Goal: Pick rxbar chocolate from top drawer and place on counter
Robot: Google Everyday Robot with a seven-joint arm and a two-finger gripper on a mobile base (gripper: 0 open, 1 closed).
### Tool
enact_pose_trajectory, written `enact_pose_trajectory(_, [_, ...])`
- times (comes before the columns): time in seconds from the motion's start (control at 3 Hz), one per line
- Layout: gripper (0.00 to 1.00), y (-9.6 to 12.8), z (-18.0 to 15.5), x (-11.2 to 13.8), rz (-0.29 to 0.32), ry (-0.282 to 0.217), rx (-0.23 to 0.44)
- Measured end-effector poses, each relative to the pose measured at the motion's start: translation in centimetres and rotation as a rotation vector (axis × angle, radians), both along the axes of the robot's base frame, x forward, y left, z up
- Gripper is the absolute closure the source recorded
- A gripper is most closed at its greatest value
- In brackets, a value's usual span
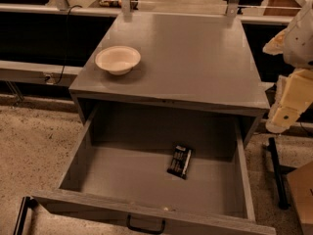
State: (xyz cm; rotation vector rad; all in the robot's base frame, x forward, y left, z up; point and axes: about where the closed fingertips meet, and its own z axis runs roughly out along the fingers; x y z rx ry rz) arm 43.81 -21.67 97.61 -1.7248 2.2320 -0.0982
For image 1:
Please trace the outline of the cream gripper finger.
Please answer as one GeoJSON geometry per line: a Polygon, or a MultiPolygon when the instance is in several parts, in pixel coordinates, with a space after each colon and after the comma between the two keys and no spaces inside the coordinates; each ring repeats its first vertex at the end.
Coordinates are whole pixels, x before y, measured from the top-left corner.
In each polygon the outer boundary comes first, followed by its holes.
{"type": "Polygon", "coordinates": [[[269,54],[272,56],[286,53],[287,52],[285,44],[286,35],[287,31],[285,29],[281,30],[264,45],[262,51],[265,54],[269,54]]]}
{"type": "Polygon", "coordinates": [[[295,69],[289,76],[280,75],[276,86],[265,126],[278,134],[288,130],[313,103],[313,71],[295,69]]]}

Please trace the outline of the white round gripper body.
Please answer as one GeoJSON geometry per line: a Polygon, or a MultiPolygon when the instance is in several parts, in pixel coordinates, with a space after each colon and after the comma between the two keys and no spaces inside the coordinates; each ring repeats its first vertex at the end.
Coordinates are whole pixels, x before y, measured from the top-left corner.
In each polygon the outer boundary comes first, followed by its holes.
{"type": "Polygon", "coordinates": [[[313,1],[309,0],[286,28],[284,61],[295,68],[313,69],[313,1]]]}

